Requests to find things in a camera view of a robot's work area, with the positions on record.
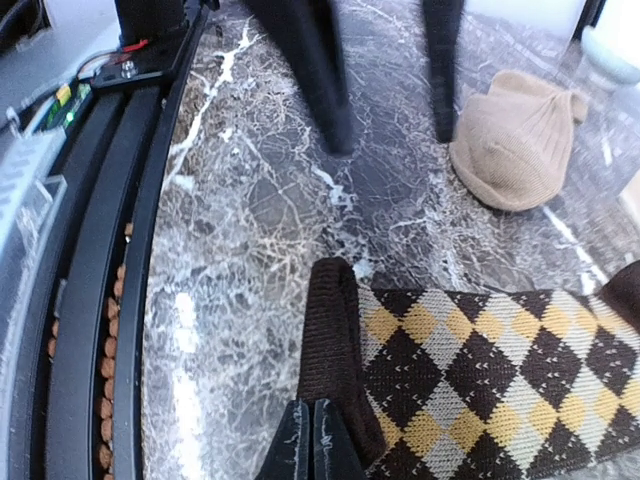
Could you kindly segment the wooden compartment tray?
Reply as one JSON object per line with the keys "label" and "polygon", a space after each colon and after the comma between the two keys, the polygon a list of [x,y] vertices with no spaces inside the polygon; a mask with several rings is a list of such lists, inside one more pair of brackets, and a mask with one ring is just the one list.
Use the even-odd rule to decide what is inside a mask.
{"label": "wooden compartment tray", "polygon": [[637,171],[619,194],[619,201],[636,224],[640,224],[640,171]]}

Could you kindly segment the green circuit board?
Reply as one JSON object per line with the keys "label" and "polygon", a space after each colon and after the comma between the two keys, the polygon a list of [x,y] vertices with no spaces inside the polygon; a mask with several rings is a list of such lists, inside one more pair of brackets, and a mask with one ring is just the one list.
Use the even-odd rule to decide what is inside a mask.
{"label": "green circuit board", "polygon": [[91,86],[88,82],[64,84],[56,92],[53,104],[43,116],[38,130],[67,130],[81,116],[90,98]]}

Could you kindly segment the black front table rail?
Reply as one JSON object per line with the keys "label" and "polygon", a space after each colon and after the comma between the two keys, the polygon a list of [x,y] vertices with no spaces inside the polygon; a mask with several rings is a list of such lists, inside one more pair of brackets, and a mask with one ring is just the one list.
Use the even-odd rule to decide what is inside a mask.
{"label": "black front table rail", "polygon": [[210,4],[142,53],[171,68],[82,104],[54,169],[67,183],[27,312],[13,389],[11,479],[142,475],[142,315],[155,216]]}

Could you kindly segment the beige ribbed sock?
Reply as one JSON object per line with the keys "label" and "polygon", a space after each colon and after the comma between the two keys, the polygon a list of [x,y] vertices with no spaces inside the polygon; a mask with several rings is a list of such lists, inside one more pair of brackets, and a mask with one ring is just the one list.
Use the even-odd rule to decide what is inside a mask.
{"label": "beige ribbed sock", "polygon": [[521,212],[562,189],[575,127],[588,105],[576,91],[501,70],[485,94],[469,97],[450,143],[453,169],[469,192],[496,210]]}

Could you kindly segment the brown yellow argyle sock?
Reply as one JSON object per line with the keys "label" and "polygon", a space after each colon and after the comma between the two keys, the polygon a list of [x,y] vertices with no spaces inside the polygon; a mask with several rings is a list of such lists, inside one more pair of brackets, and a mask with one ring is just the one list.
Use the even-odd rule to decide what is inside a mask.
{"label": "brown yellow argyle sock", "polygon": [[593,295],[373,289],[311,270],[297,395],[372,479],[543,479],[639,446],[639,267]]}

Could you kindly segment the teal striped ceramic bowl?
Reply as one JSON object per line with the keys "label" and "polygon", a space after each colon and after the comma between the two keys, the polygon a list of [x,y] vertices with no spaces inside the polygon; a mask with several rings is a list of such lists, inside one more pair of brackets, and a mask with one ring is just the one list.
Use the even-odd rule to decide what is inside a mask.
{"label": "teal striped ceramic bowl", "polygon": [[589,78],[601,89],[614,92],[639,85],[639,68],[603,43],[594,27],[583,29],[580,47],[590,68]]}

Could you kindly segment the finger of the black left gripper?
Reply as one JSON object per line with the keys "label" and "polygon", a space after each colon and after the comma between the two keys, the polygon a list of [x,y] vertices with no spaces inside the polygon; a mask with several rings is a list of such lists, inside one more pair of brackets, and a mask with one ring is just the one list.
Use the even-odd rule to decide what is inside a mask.
{"label": "finger of the black left gripper", "polygon": [[326,151],[351,154],[353,125],[335,3],[256,0],[245,5],[287,60]]}
{"label": "finger of the black left gripper", "polygon": [[440,143],[451,141],[456,122],[456,56],[463,8],[461,0],[422,2],[432,113]]}

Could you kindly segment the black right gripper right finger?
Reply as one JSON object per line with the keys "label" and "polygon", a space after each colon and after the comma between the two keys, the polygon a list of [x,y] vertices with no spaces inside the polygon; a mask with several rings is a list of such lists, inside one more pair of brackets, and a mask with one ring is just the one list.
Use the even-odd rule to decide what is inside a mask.
{"label": "black right gripper right finger", "polygon": [[312,432],[315,480],[366,479],[344,421],[330,400],[315,402]]}

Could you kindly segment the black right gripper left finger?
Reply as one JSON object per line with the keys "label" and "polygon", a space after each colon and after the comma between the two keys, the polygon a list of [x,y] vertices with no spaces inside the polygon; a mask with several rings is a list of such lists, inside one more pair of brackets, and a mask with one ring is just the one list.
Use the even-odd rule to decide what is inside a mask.
{"label": "black right gripper left finger", "polygon": [[311,420],[308,405],[290,401],[281,417],[256,480],[309,480]]}

